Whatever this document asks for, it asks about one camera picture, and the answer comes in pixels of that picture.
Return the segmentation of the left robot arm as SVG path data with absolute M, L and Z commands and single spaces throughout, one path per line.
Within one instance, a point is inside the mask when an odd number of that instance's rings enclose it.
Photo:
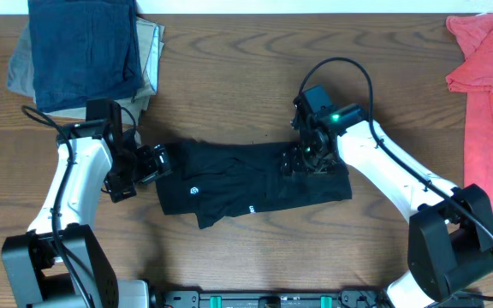
M 22 235 L 8 237 L 3 265 L 19 307 L 153 307 L 144 280 L 120 280 L 93 225 L 99 198 L 135 196 L 170 172 L 161 145 L 138 146 L 119 121 L 94 120 L 60 127 L 58 165 L 44 205 Z

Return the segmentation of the black t-shirt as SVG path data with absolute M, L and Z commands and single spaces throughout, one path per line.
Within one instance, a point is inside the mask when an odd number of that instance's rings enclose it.
M 199 228 L 222 218 L 348 200 L 347 167 L 302 169 L 296 142 L 218 145 L 182 141 L 165 146 L 172 170 L 156 181 L 166 215 L 194 214 Z

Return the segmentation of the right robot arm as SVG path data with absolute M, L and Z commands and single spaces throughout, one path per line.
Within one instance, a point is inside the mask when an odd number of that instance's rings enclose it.
M 357 169 L 408 224 L 407 272 L 355 306 L 481 307 L 488 297 L 467 292 L 493 273 L 493 212 L 475 184 L 460 188 L 431 172 L 390 140 L 356 104 L 294 102 L 291 125 L 301 137 L 282 165 L 287 175 L 335 175 Z

